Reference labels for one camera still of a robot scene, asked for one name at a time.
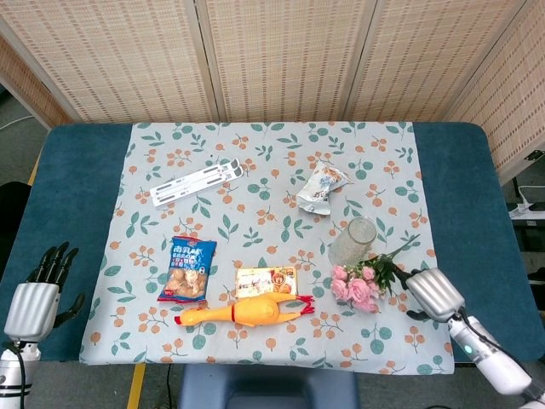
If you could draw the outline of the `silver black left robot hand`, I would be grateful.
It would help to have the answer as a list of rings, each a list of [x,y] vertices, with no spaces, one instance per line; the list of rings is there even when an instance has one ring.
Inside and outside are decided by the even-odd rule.
[[[17,285],[10,303],[4,333],[14,343],[39,343],[49,333],[81,310],[85,294],[77,294],[67,311],[58,311],[67,276],[77,247],[70,249],[67,242],[44,252],[37,267],[25,282]]]

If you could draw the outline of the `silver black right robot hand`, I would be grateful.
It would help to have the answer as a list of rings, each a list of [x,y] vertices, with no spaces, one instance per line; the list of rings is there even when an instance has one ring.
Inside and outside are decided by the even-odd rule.
[[[413,320],[446,323],[465,307],[462,294],[438,268],[407,273],[395,267],[394,274],[402,288],[413,295],[421,308],[419,311],[406,311]]]

